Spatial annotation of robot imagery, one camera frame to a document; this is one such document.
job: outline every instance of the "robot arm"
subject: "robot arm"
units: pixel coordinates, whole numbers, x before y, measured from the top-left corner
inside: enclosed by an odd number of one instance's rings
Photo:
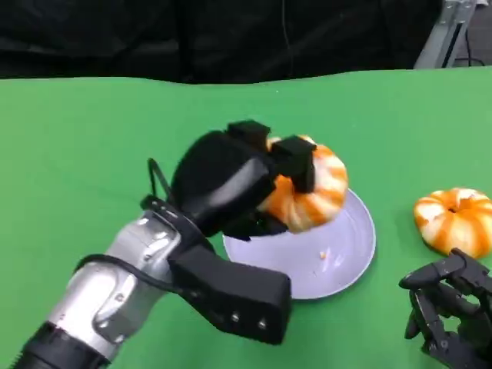
[[[152,194],[141,203],[143,215],[104,254],[79,263],[12,369],[106,367],[167,293],[179,294],[221,331],[280,344],[291,312],[288,276],[223,260],[206,238],[286,230],[256,208],[279,173],[309,189],[313,148],[291,138],[269,153],[268,132],[248,121],[206,134],[183,157],[171,186],[150,160]],[[166,200],[156,195],[155,175]]]
[[[458,249],[403,278],[412,312],[405,337],[422,333],[422,351],[452,369],[492,366],[492,278],[489,269]],[[464,296],[473,295],[480,304]],[[445,331],[440,316],[460,319],[457,332]]]

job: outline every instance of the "striped pumpkin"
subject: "striped pumpkin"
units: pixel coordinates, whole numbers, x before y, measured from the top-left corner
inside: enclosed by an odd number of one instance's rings
[[[317,145],[308,136],[299,136]],[[280,138],[268,140],[268,149]],[[299,233],[331,221],[344,205],[348,189],[347,170],[344,163],[326,146],[317,145],[313,152],[314,191],[299,194],[290,178],[279,175],[275,191],[260,205],[285,223],[289,231]]]
[[[435,191],[414,206],[422,238],[442,254],[459,248],[480,258],[492,247],[492,201],[469,188]]]

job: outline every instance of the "black cable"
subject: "black cable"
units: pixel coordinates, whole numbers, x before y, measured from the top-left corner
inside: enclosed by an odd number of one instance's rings
[[[470,37],[468,36],[468,30],[466,30],[464,33],[464,39],[467,44],[468,66],[471,67],[471,46]]]
[[[482,67],[486,67],[487,65],[484,63],[484,61],[480,60],[480,59],[477,59],[477,58],[456,58],[455,59],[457,62],[468,62],[468,61],[472,61],[472,62],[475,62],[477,64],[480,64]]]
[[[457,46],[458,37],[461,35],[461,30],[463,29],[463,23],[458,23],[454,28],[453,34],[451,36],[451,40],[449,45],[447,46],[446,55],[444,56],[442,68],[447,68],[450,64],[451,56],[453,54],[453,50]]]
[[[154,288],[157,288],[158,290],[172,292],[175,294],[179,294],[181,296],[183,294],[192,294],[191,292],[186,291],[185,289],[180,288],[178,286],[174,286],[171,283],[159,281],[158,279],[151,277],[150,275],[144,273],[143,271],[141,271],[140,269],[127,263],[126,261],[123,261],[120,258],[115,258],[114,256],[111,256],[111,255],[105,255],[105,254],[88,255],[78,262],[77,266],[75,267],[75,271],[78,271],[80,268],[82,268],[87,263],[92,263],[95,261],[101,262],[101,263],[109,263],[109,264],[117,265],[121,269],[126,270],[128,273],[133,274],[138,280],[145,282],[146,284],[148,284]]]
[[[282,17],[282,31],[284,32],[284,40],[285,40],[285,46],[287,47],[287,52],[289,54],[289,74],[288,77],[292,78],[294,76],[294,54],[292,52],[292,47],[291,47],[291,41],[289,40],[289,35],[287,32],[287,26],[286,26],[286,21],[285,21],[285,2],[287,0],[281,0],[282,1],[282,11],[281,11],[281,17]]]
[[[465,44],[467,46],[467,54],[468,56],[466,58],[458,58],[456,60],[458,61],[463,61],[463,60],[466,60],[468,61],[468,66],[471,67],[473,66],[473,63],[472,62],[476,62],[478,64],[480,64],[482,67],[485,66],[485,63],[483,60],[480,60],[478,58],[474,58],[471,54],[471,44],[470,44],[470,36],[468,35],[468,30],[465,31],[464,33],[464,39],[465,39]]]
[[[164,189],[164,192],[166,193],[166,196],[168,196],[168,203],[171,205],[175,204],[175,199],[174,196],[172,195],[171,188],[169,187],[169,184],[166,181],[166,178],[162,173],[162,170],[159,168],[159,164],[157,164],[157,162],[152,158],[149,158],[147,160],[147,163],[148,163],[148,175],[150,176],[151,179],[152,194],[155,197],[157,197],[157,188],[155,187],[155,176],[157,176],[159,182],[161,183],[162,188]]]

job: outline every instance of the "green table surface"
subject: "green table surface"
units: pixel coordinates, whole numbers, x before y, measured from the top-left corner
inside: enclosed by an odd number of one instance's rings
[[[372,265],[343,293],[295,303],[278,347],[222,334],[168,296],[112,367],[440,367],[420,353],[421,337],[404,340],[410,305],[397,283],[438,259],[414,226],[419,197],[455,186],[492,195],[491,85],[489,68],[229,86],[0,81],[0,367],[47,317],[77,261],[139,216],[147,157],[170,174],[199,135],[246,118],[275,135],[310,135],[342,158],[376,225]],[[224,254],[220,237],[213,242]]]

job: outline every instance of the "white plate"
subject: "white plate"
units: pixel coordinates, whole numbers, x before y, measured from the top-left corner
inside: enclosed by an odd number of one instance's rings
[[[232,261],[287,274],[293,298],[315,299],[336,294],[361,277],[374,256],[376,232],[364,203],[349,190],[344,208],[328,224],[250,242],[224,237],[224,246]]]

